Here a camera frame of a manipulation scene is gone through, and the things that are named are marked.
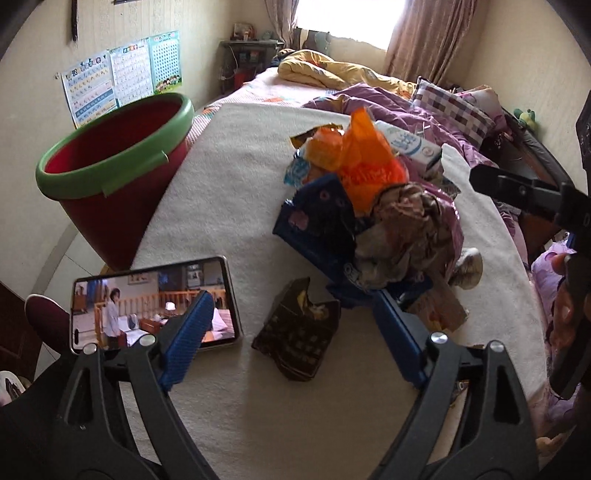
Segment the white blanket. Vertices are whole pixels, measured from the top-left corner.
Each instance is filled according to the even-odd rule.
[[[293,155],[289,136],[328,122],[346,125],[349,117],[272,105],[222,107],[170,184],[134,262],[139,268],[228,258],[244,341],[198,355],[171,392],[187,430],[223,480],[367,478],[416,397],[368,309],[343,311],[323,365],[308,383],[288,381],[250,347],[290,280],[309,276],[311,300],[329,298],[326,278],[271,234],[281,203],[293,195],[282,184]],[[492,202],[471,191],[455,150],[446,148],[445,156],[446,173],[463,190],[457,205],[465,245],[480,248],[485,262],[481,285],[458,293],[470,318],[456,340],[505,342],[530,395],[543,383],[545,365],[527,277]],[[133,404],[128,415],[146,452],[149,442]]]

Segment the chart poster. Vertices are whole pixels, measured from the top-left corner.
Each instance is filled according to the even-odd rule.
[[[183,84],[180,32],[168,32],[148,39],[154,93],[169,92]]]
[[[108,50],[63,72],[61,81],[76,128],[117,108]]]
[[[111,65],[119,106],[154,94],[147,38],[111,50]]]

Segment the video on phone screen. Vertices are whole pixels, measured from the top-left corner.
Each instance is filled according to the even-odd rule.
[[[182,315],[202,290],[214,299],[212,324],[203,343],[235,338],[220,260],[155,268],[153,271],[80,281],[74,285],[72,346],[97,343],[105,350],[157,335],[169,318]]]

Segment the blue gripper pad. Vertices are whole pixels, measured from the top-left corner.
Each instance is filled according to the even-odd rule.
[[[423,355],[429,331],[417,316],[403,312],[386,290],[376,292],[373,313],[400,373],[415,388],[422,388],[430,376]]]
[[[183,381],[201,340],[211,327],[213,308],[213,297],[204,293],[185,313],[183,326],[164,353],[164,373],[158,381],[164,391]]]

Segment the yellow comforter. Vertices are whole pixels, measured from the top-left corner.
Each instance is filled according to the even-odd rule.
[[[334,61],[313,50],[301,50],[288,56],[279,64],[278,73],[279,77],[290,82],[334,90],[366,83],[370,87],[381,87],[406,99],[411,97],[417,86],[395,77],[380,75],[363,65]]]

